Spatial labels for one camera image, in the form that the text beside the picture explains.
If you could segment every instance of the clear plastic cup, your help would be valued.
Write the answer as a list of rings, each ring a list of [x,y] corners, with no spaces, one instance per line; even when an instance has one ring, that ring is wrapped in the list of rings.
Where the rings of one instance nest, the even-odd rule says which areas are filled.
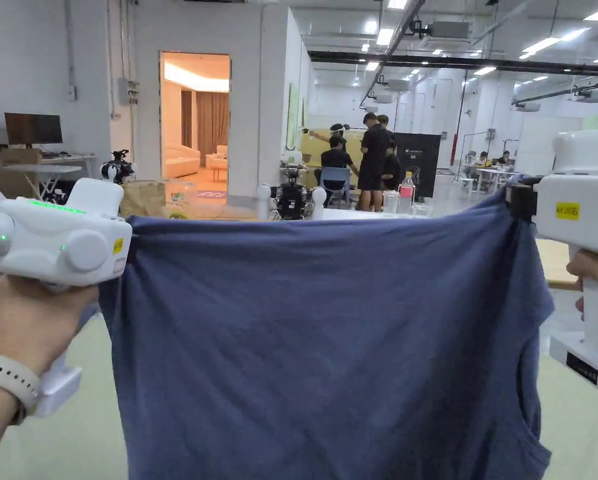
[[[399,210],[399,192],[387,190],[383,192],[383,213],[396,215]]]

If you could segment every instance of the black ceiling beam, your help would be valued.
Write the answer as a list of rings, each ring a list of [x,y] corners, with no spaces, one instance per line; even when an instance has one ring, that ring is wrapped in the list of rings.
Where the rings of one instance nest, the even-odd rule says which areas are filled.
[[[522,103],[535,102],[537,100],[550,99],[553,97],[560,97],[562,95],[577,94],[581,91],[590,91],[590,90],[596,90],[596,89],[598,89],[598,83],[595,83],[593,85],[586,85],[586,86],[573,86],[572,88],[567,88],[565,90],[553,91],[550,94],[537,95],[536,97],[528,97],[527,99],[515,100],[512,102],[512,105],[517,106]]]
[[[512,61],[485,58],[456,58],[416,55],[364,54],[356,52],[309,51],[311,61],[316,63],[359,64],[361,60],[378,61],[383,66],[401,66],[402,68],[480,70],[484,66],[495,66],[502,72],[581,75],[598,77],[598,64],[554,63],[545,61]]]

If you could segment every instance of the whiteboard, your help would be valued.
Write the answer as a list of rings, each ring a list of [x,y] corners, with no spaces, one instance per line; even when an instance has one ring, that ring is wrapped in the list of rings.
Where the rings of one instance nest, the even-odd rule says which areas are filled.
[[[514,169],[531,176],[548,175],[554,166],[554,138],[582,127],[580,117],[524,114]]]

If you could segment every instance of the paper bag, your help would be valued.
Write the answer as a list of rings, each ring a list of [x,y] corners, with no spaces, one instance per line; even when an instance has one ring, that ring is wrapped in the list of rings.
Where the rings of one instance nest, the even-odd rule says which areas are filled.
[[[167,217],[166,186],[163,182],[136,181],[123,184],[122,187],[120,216]]]

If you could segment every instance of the black shorts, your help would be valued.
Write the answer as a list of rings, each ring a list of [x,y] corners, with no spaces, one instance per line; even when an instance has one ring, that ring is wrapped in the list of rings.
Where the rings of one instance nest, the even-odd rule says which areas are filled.
[[[372,191],[381,190],[383,177],[383,165],[362,162],[359,170],[359,190]]]

